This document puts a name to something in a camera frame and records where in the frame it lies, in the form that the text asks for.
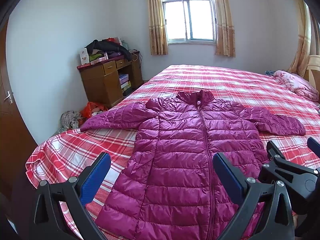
blue gripper pad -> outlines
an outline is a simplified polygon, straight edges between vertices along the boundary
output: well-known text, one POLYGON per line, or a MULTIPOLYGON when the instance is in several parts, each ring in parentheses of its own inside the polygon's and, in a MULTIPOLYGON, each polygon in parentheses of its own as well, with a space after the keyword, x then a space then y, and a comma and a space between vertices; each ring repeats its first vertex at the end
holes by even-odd
POLYGON ((320 144, 315 139, 309 137, 307 141, 307 146, 311 151, 315 153, 315 155, 318 156, 318 158, 320 158, 320 144))
POLYGON ((212 159, 214 171, 234 204, 241 205, 246 197, 245 176, 231 165, 223 153, 216 153, 212 159))
POLYGON ((91 166, 86 167, 79 176, 79 199, 82 205, 90 203, 96 195, 111 166, 111 158, 101 153, 91 166))

folded blanket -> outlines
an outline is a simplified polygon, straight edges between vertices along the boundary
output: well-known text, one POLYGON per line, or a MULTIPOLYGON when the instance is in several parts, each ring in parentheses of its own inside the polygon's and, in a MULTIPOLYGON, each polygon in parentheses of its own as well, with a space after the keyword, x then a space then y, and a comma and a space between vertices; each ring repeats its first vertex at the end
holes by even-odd
POLYGON ((286 71, 278 70, 273 76, 283 82, 291 92, 296 93, 308 100, 318 102, 319 92, 308 81, 296 74, 290 74, 286 71))

desk cabinet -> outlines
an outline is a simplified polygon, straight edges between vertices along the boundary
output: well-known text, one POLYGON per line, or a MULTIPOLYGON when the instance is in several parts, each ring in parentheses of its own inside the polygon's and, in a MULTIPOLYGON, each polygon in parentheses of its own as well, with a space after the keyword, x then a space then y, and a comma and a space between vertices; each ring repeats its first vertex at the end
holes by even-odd
POLYGON ((88 100, 104 104, 108 108, 112 108, 118 104, 123 99, 119 74, 129 74, 132 88, 139 88, 143 84, 143 80, 140 70, 139 53, 132 55, 133 59, 136 56, 136 61, 122 59, 80 69, 88 100))

plaid bedsheet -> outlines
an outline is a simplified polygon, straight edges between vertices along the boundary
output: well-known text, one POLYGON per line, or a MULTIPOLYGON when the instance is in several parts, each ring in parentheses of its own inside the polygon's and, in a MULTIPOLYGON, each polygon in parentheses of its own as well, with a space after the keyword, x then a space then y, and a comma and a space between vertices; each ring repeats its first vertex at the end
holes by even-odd
MULTIPOLYGON (((320 159, 307 148, 308 137, 320 141, 320 115, 316 104, 290 92, 274 77, 219 67, 173 65, 153 77, 148 83, 115 107, 130 102, 146 102, 150 98, 174 97, 178 91, 210 90, 216 98, 242 103, 245 106, 263 106, 273 114, 295 117, 305 126, 306 136, 274 136, 260 133, 266 147, 273 140, 287 160, 312 168, 320 166, 320 159)), ((96 219, 119 173, 126 167, 132 154, 135 131, 125 130, 71 130, 56 135, 39 145, 26 163, 27 176, 37 187, 42 179, 50 183, 64 182, 79 175, 93 163, 101 152, 111 156, 111 169, 94 200, 86 205, 96 219)), ((78 235, 65 203, 61 203, 69 227, 78 235)), ((109 240, 123 237, 103 230, 109 240)))

door handle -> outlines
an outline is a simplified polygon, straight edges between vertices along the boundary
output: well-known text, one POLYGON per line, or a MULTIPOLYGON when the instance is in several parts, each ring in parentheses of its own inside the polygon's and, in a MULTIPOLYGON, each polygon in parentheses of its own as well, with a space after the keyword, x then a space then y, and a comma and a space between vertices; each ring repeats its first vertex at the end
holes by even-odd
POLYGON ((12 98, 11 98, 10 91, 7 91, 7 93, 8 93, 8 96, 4 99, 4 101, 6 101, 7 99, 9 99, 9 103, 12 104, 13 101, 12 101, 12 98))

